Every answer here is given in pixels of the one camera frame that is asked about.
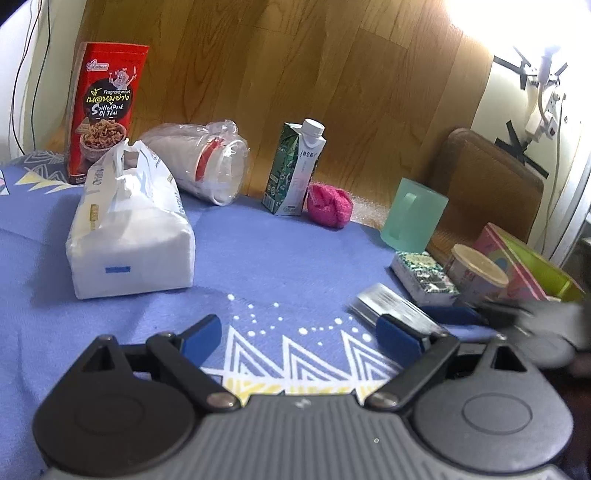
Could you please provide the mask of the green Virjoy tissue pack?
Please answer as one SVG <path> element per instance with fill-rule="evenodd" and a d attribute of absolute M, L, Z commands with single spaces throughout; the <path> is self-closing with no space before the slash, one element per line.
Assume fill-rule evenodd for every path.
<path fill-rule="evenodd" d="M 459 290 L 444 267 L 427 251 L 397 251 L 391 270 L 418 306 L 452 306 L 459 296 Z"/>

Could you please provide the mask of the silver foil packet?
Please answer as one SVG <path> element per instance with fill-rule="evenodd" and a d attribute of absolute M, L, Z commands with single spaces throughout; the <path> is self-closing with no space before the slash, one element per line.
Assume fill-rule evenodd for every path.
<path fill-rule="evenodd" d="M 385 319 L 417 339 L 449 335 L 447 329 L 437 324 L 419 307 L 382 283 L 356 295 L 351 309 L 373 326 L 377 326 L 379 319 Z"/>

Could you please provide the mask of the pink fluffy cloth ball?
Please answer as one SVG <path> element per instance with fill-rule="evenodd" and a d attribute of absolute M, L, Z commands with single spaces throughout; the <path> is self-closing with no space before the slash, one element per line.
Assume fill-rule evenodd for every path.
<path fill-rule="evenodd" d="M 308 185 L 308 216 L 318 225 L 342 229 L 349 223 L 353 214 L 353 200 L 341 188 L 311 183 Z"/>

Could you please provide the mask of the round snack tub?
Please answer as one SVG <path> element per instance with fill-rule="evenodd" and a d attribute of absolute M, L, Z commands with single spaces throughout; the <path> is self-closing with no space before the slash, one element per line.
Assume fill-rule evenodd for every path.
<path fill-rule="evenodd" d="M 484 254 L 464 244 L 452 247 L 445 272 L 459 291 L 458 301 L 496 299 L 508 286 L 507 274 Z"/>

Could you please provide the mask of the pink macaron biscuit tin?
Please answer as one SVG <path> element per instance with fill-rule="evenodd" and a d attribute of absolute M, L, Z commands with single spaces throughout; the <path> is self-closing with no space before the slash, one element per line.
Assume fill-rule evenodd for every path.
<path fill-rule="evenodd" d="M 585 297 L 570 275 L 492 223 L 485 226 L 473 248 L 506 273 L 509 283 L 500 294 L 503 299 L 577 302 Z"/>

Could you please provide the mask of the blue patterned tablecloth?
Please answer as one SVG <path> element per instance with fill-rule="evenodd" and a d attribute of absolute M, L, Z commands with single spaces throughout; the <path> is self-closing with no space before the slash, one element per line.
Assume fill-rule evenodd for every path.
<path fill-rule="evenodd" d="M 401 356 L 383 353 L 349 313 L 366 288 L 394 291 L 394 257 L 372 228 L 329 230 L 270 215 L 256 200 L 214 207 L 182 199 L 197 239 L 191 287 L 81 301 L 65 242 L 81 191 L 45 152 L 1 168 L 1 475 L 44 471 L 32 436 L 36 408 L 101 334 L 122 344 L 221 319 L 205 371 L 238 397 L 254 393 L 354 393 L 394 377 Z"/>

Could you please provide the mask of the mint green plastic mug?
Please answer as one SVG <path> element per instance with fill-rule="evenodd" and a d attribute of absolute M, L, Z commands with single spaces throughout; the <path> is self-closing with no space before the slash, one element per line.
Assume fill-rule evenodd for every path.
<path fill-rule="evenodd" d="M 381 239 L 397 251 L 424 252 L 448 202 L 445 195 L 402 178 L 381 230 Z"/>

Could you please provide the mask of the large white tissue bag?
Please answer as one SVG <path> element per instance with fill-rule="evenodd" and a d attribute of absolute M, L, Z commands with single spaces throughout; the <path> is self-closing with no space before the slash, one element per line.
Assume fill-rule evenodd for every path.
<path fill-rule="evenodd" d="M 192 226 L 174 177 L 143 142 L 124 140 L 91 166 L 66 256 L 79 299 L 192 285 Z"/>

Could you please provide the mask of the brown chair backrest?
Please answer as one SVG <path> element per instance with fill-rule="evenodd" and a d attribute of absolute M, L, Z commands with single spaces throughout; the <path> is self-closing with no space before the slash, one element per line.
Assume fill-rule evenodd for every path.
<path fill-rule="evenodd" d="M 526 242 L 543 196 L 543 181 L 476 132 L 458 128 L 431 162 L 426 186 L 448 198 L 427 251 L 445 264 L 456 244 L 473 245 L 492 223 Z"/>

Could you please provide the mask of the stack of plastic cups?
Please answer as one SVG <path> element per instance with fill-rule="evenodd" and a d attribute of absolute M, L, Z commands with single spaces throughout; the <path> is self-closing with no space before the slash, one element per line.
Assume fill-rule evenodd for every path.
<path fill-rule="evenodd" d="M 144 132 L 140 140 L 184 191 L 217 206 L 238 197 L 249 169 L 249 144 L 235 122 L 162 124 Z"/>

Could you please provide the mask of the white power strip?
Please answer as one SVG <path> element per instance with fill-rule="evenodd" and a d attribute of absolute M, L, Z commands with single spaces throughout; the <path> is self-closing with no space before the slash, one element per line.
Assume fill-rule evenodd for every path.
<path fill-rule="evenodd" d="M 525 124 L 527 144 L 538 143 L 543 137 L 554 140 L 559 131 L 559 110 L 564 100 L 560 87 L 547 87 L 540 92 L 538 87 L 527 90 L 529 117 Z"/>

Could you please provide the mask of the green white drink carton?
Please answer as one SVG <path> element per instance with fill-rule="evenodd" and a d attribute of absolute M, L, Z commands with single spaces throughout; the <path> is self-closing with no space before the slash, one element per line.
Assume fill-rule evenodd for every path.
<path fill-rule="evenodd" d="M 308 184 L 327 142 L 324 132 L 325 126 L 310 118 L 303 124 L 283 124 L 262 201 L 271 214 L 301 215 Z"/>

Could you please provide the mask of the wooden panel board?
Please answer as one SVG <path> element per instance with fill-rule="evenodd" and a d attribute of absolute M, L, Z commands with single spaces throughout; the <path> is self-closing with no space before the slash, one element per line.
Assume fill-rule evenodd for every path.
<path fill-rule="evenodd" d="M 258 198 L 283 124 L 315 119 L 315 179 L 383 209 L 472 124 L 492 66 L 441 1 L 90 1 L 74 38 L 149 47 L 132 137 L 235 121 Z"/>

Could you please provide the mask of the white usb lamp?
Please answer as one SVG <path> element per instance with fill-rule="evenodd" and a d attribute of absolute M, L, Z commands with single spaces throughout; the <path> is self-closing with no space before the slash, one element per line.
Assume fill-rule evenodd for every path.
<path fill-rule="evenodd" d="M 557 48 L 547 48 L 541 54 L 537 64 L 530 63 L 525 66 L 525 87 L 529 97 L 535 101 L 535 106 L 543 123 L 548 123 L 546 91 L 560 83 L 560 75 L 553 74 L 553 58 L 558 52 Z"/>

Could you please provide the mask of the red snack box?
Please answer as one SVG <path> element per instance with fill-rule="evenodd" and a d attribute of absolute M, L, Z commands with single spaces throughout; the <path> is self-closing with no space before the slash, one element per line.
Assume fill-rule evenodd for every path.
<path fill-rule="evenodd" d="M 128 136 L 134 99 L 149 47 L 84 42 L 70 79 L 65 136 L 68 182 L 82 184 L 109 149 Z"/>

